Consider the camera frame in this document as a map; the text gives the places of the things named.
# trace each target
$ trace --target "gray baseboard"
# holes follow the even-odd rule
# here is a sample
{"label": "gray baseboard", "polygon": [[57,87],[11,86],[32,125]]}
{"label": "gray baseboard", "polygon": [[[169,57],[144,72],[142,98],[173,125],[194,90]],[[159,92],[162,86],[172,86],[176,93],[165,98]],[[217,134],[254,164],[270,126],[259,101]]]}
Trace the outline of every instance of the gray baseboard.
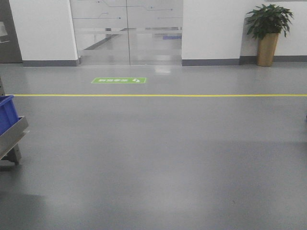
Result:
{"label": "gray baseboard", "polygon": [[183,59],[182,66],[236,66],[239,59]]}
{"label": "gray baseboard", "polygon": [[[276,62],[307,62],[307,56],[294,55],[294,56],[274,56]],[[241,56],[240,65],[255,64],[257,63],[257,56]]]}
{"label": "gray baseboard", "polygon": [[75,67],[78,66],[79,63],[79,60],[23,61],[25,67]]}

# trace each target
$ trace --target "gray epoxy floor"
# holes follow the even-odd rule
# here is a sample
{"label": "gray epoxy floor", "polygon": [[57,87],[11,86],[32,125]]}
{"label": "gray epoxy floor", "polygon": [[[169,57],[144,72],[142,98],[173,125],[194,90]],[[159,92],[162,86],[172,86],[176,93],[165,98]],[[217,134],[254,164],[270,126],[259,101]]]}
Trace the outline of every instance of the gray epoxy floor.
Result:
{"label": "gray epoxy floor", "polygon": [[[0,65],[6,93],[306,93],[271,68]],[[146,84],[90,84],[94,77]],[[3,230],[306,230],[307,98],[16,97],[30,133],[0,172]]]}

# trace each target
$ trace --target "gray door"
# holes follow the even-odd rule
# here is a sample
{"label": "gray door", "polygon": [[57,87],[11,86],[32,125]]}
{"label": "gray door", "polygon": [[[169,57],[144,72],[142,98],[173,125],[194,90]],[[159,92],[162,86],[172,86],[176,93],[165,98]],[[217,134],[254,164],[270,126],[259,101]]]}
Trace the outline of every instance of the gray door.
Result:
{"label": "gray door", "polygon": [[9,0],[0,0],[0,63],[21,63]]}

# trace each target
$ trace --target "glass partition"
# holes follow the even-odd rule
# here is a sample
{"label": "glass partition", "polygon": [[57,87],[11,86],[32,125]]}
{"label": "glass partition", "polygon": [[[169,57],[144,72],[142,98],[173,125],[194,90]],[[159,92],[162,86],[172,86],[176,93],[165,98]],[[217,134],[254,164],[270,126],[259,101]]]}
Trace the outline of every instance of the glass partition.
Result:
{"label": "glass partition", "polygon": [[183,0],[128,0],[131,64],[181,64]]}
{"label": "glass partition", "polygon": [[126,0],[71,0],[71,11],[82,65],[130,63]]}
{"label": "glass partition", "polygon": [[181,64],[183,0],[71,0],[83,65]]}

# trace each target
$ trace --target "frosted glass stripe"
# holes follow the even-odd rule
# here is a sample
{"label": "frosted glass stripe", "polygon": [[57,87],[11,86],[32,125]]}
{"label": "frosted glass stripe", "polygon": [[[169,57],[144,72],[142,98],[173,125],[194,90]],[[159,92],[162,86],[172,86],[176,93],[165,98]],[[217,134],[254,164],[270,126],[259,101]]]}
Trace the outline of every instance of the frosted glass stripe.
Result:
{"label": "frosted glass stripe", "polygon": [[[76,31],[77,35],[126,35],[127,31]],[[181,34],[182,30],[129,30],[129,34]]]}

